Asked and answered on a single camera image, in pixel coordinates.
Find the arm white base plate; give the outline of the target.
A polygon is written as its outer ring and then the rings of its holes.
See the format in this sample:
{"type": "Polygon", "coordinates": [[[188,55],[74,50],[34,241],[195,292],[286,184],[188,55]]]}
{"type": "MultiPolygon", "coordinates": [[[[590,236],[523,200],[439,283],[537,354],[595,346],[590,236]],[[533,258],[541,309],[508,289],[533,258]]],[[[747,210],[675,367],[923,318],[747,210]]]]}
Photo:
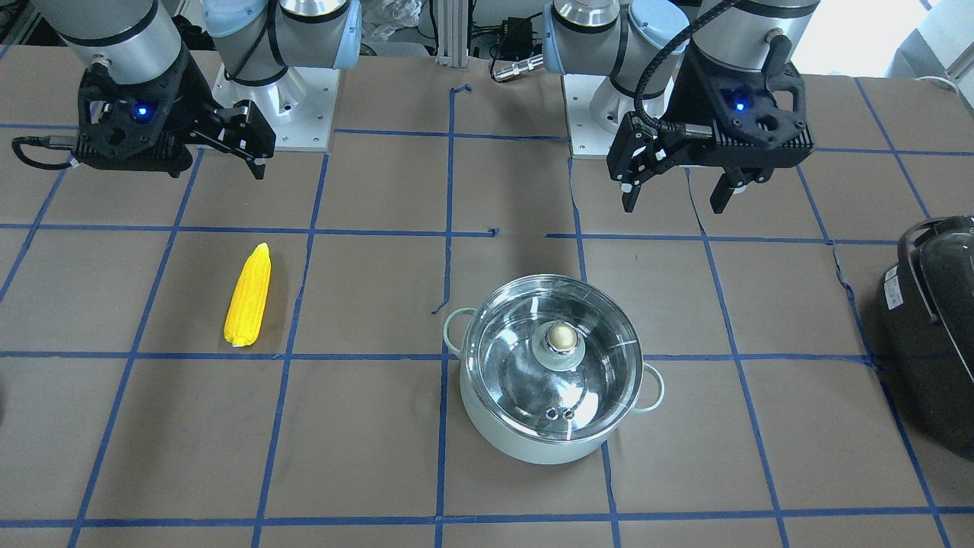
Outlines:
{"type": "Polygon", "coordinates": [[[327,152],[341,70],[290,67],[277,82],[250,87],[231,82],[220,66],[213,97],[226,107],[252,100],[272,127],[278,151],[327,152]]]}
{"type": "Polygon", "coordinates": [[[616,89],[608,76],[566,74],[562,83],[571,156],[604,160],[633,98],[616,89]]]}

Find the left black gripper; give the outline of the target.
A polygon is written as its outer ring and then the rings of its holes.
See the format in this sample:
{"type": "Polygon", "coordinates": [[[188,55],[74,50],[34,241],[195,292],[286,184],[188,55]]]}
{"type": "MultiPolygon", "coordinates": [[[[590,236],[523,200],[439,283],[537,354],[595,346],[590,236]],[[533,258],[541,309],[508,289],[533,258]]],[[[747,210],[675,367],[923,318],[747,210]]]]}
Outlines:
{"type": "Polygon", "coordinates": [[[622,191],[623,211],[634,211],[643,183],[675,167],[721,167],[710,196],[723,214],[735,194],[766,183],[775,169],[794,167],[815,149],[807,122],[806,87],[788,46],[773,46],[757,72],[720,65],[693,46],[684,56],[662,120],[627,112],[606,156],[622,191]],[[678,125],[710,134],[680,135],[678,125]]]}

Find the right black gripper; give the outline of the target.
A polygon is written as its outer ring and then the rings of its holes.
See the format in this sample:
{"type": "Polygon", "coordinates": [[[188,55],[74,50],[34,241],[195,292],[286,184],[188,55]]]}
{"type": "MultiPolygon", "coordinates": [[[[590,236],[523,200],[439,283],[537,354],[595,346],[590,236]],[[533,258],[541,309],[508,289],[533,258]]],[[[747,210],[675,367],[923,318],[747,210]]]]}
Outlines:
{"type": "Polygon", "coordinates": [[[180,52],[156,78],[121,84],[107,60],[84,70],[78,89],[74,158],[100,170],[163,171],[192,167],[191,145],[244,160],[257,180],[275,153],[277,135],[253,100],[221,107],[191,53],[180,52]]]}

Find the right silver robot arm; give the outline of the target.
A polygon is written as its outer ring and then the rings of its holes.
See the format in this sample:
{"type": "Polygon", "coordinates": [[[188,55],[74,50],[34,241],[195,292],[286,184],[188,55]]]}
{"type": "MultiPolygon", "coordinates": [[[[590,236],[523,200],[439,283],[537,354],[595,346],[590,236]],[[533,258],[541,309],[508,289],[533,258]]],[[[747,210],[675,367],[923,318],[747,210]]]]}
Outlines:
{"type": "Polygon", "coordinates": [[[358,1],[205,1],[205,30],[223,77],[241,91],[219,103],[161,1],[38,1],[36,8],[86,68],[74,138],[11,143],[69,150],[98,170],[163,171],[193,165],[190,146],[243,160],[264,177],[275,121],[307,113],[300,69],[351,69],[361,52],[358,1]]]}

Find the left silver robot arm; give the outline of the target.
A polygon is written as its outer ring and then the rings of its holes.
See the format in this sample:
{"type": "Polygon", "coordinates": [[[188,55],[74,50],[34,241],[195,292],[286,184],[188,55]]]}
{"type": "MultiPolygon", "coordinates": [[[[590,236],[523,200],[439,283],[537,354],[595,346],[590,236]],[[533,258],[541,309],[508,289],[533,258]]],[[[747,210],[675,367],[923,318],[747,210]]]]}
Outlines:
{"type": "Polygon", "coordinates": [[[814,150],[792,62],[816,1],[553,1],[543,7],[549,72],[601,76],[592,111],[613,133],[606,169],[622,207],[673,167],[717,167],[715,214],[814,150]]]}

